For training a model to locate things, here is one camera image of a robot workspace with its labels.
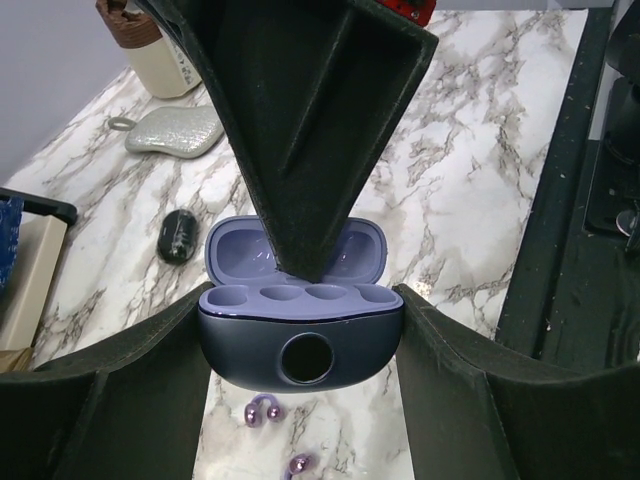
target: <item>earbud case lid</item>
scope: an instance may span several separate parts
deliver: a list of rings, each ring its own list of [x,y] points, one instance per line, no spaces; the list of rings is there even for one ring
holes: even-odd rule
[[[216,224],[207,238],[205,263],[215,285],[308,283],[277,268],[273,249],[258,216],[230,217]],[[382,229],[361,218],[349,218],[338,238],[320,283],[376,283],[387,260]]]

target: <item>earbud case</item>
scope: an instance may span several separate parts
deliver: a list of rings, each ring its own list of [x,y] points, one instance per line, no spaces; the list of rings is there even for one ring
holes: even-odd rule
[[[347,387],[379,372],[402,331],[402,298],[376,285],[386,263],[382,230],[350,218],[321,283],[278,271],[257,216],[213,227],[205,262],[216,285],[199,301],[204,355],[227,381],[250,390]]]

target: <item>gray marble veining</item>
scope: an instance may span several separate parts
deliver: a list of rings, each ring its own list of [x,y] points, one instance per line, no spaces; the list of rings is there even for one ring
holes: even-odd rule
[[[388,238],[381,284],[407,283],[493,335],[585,19],[436,13],[434,62],[353,209]],[[207,103],[199,89],[171,105]],[[129,327],[206,280],[208,229],[253,213],[226,140],[201,159],[176,161],[129,154],[125,134],[107,127],[109,117],[136,120],[166,104],[126,71],[9,182],[80,212],[36,364]],[[177,208],[201,225],[200,249],[181,267],[155,252],[160,223]],[[395,368],[343,390],[282,396],[285,421],[257,431],[242,421],[255,392],[213,375],[194,477],[278,478],[289,457],[312,451],[320,464],[303,478],[412,479]]]

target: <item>black felt fixture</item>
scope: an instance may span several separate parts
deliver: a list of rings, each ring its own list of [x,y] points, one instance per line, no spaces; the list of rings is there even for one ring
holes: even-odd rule
[[[137,0],[218,110],[279,268],[321,277],[437,38],[375,0]]]

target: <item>red object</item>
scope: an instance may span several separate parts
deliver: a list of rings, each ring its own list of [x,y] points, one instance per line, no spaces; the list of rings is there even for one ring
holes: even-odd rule
[[[436,8],[436,0],[378,0],[378,2],[421,27],[429,24],[433,10]]]

